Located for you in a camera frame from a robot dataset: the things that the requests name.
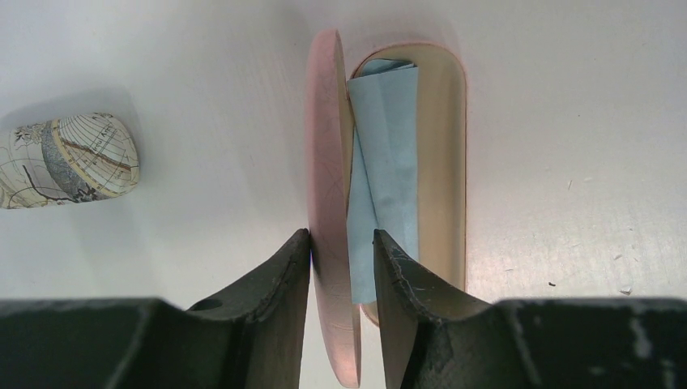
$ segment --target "map-printed object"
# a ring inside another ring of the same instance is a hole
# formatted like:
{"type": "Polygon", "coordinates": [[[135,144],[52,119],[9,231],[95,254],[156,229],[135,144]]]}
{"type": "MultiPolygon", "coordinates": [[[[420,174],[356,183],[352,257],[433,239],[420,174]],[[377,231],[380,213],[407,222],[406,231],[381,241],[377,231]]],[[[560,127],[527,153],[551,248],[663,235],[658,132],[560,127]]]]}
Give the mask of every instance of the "map-printed object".
{"type": "Polygon", "coordinates": [[[0,207],[86,203],[121,196],[139,182],[129,131],[91,113],[0,133],[0,207]]]}

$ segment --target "white surface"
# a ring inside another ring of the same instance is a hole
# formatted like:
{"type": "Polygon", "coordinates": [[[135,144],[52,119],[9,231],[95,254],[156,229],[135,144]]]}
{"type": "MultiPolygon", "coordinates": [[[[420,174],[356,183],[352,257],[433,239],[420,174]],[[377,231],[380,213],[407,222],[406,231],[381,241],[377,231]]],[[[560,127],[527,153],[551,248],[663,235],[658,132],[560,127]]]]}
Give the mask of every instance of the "white surface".
{"type": "MultiPolygon", "coordinates": [[[[0,297],[186,308],[268,258],[306,226],[305,60],[329,27],[349,70],[409,37],[462,58],[470,292],[687,297],[687,2],[600,3],[3,0],[0,128],[110,112],[142,172],[121,199],[3,212],[0,297]]],[[[338,387],[310,303],[301,386],[338,387]]]]}

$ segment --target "blue cleaning cloth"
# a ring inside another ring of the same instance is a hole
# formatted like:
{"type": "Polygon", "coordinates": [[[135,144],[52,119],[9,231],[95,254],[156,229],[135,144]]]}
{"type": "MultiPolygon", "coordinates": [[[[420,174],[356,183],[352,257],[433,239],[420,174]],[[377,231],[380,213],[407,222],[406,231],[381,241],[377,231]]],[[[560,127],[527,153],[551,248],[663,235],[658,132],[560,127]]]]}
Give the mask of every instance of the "blue cleaning cloth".
{"type": "Polygon", "coordinates": [[[411,62],[377,59],[348,81],[356,118],[347,221],[356,304],[377,300],[374,229],[385,229],[418,259],[417,74],[411,62]]]}

